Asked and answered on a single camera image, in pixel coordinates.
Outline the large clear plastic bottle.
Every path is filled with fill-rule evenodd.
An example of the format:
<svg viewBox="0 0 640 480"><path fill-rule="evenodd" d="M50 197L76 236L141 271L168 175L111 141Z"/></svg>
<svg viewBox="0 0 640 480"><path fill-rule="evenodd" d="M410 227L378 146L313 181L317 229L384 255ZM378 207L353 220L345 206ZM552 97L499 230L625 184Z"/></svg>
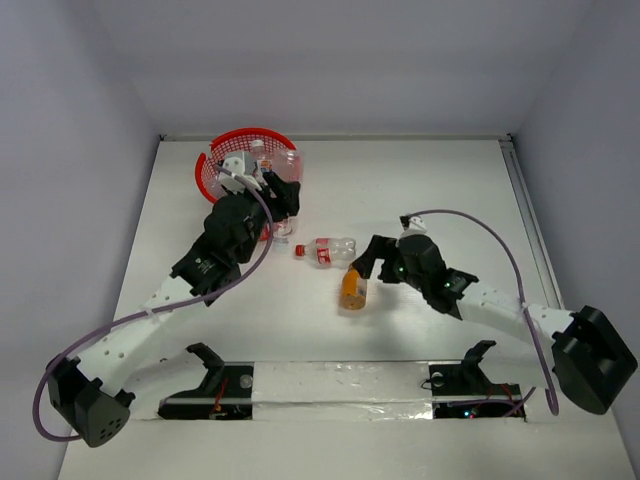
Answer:
<svg viewBox="0 0 640 480"><path fill-rule="evenodd" d="M276 150L273 156L273 171L284 181L302 183L304 160L303 153L298 150ZM281 253L292 246L292 238L297 229L298 219L291 216L275 225L274 248Z"/></svg>

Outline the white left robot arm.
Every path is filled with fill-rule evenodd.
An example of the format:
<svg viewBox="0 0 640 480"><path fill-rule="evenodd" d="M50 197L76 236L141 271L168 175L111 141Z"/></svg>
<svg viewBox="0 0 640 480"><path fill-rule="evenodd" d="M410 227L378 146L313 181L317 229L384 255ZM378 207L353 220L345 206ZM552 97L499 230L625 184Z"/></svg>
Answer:
<svg viewBox="0 0 640 480"><path fill-rule="evenodd" d="M268 172L262 182L222 169L226 194L203 221L203 232L171 268L139 311L76 340L46 367L32 404L41 436L57 441L40 417L49 396L53 409L73 430L69 441L97 448L113 439L130 418L136 395L129 380L153 350L193 318L191 308L208 307L246 280L263 262L253 255L264 229L296 216L301 185Z"/></svg>

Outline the white orange label bottle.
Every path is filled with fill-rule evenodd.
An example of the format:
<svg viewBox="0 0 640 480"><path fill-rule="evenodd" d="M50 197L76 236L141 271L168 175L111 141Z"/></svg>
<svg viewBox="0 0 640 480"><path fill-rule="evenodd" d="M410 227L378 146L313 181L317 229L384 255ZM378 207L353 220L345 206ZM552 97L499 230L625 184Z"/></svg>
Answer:
<svg viewBox="0 0 640 480"><path fill-rule="evenodd" d="M257 172L265 173L272 170L273 155L262 139L255 139L250 143L250 153L256 162Z"/></svg>

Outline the colourful label blue cap bottle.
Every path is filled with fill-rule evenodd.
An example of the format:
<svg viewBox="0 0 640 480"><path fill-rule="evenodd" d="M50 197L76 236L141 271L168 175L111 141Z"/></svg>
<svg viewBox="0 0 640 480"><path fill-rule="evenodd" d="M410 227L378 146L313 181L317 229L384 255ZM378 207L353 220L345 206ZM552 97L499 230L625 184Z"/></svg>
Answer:
<svg viewBox="0 0 640 480"><path fill-rule="evenodd" d="M213 176L205 180L203 184L206 197L212 204L215 204L220 198L223 198L227 194L218 176Z"/></svg>

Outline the orange juice bottle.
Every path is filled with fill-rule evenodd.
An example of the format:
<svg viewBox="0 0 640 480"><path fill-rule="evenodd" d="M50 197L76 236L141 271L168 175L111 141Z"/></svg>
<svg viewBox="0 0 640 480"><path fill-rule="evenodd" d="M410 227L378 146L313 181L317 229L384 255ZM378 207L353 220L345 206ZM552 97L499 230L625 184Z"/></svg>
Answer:
<svg viewBox="0 0 640 480"><path fill-rule="evenodd" d="M350 266L342 279L339 306L346 310L360 310L366 305L367 280Z"/></svg>

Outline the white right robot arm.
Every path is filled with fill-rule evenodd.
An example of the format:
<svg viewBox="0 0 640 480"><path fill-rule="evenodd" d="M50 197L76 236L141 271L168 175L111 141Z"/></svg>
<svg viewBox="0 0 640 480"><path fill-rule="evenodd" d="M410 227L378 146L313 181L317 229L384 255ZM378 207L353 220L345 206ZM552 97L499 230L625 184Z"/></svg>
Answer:
<svg viewBox="0 0 640 480"><path fill-rule="evenodd" d="M460 368L462 384L470 391L515 383L546 390L551 402L564 397L588 413L603 415L639 367L602 311L590 306L553 309L504 293L447 266L424 234L373 236L353 266L367 279L376 262L382 264L381 282L406 284L433 310L523 343L522 352L507 355L497 341L480 340Z"/></svg>

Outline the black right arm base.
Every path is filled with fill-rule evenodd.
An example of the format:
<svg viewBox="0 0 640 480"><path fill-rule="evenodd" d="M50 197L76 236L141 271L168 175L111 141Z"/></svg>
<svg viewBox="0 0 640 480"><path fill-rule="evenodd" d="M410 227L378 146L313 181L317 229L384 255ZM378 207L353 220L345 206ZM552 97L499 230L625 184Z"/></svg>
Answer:
<svg viewBox="0 0 640 480"><path fill-rule="evenodd" d="M431 393L434 419L526 417L523 407L515 410L522 400L520 387L492 383L480 368L484 355L495 345L493 340L482 340L462 360L429 365L421 388Z"/></svg>

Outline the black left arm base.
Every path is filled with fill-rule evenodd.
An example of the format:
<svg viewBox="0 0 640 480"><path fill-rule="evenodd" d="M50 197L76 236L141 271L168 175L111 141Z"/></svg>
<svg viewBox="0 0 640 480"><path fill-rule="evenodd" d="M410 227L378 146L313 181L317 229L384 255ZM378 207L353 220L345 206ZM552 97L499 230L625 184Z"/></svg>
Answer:
<svg viewBox="0 0 640 480"><path fill-rule="evenodd" d="M253 363L226 363L204 343L186 351L205 369L195 388L163 399L157 415L164 420L251 420L253 418Z"/></svg>

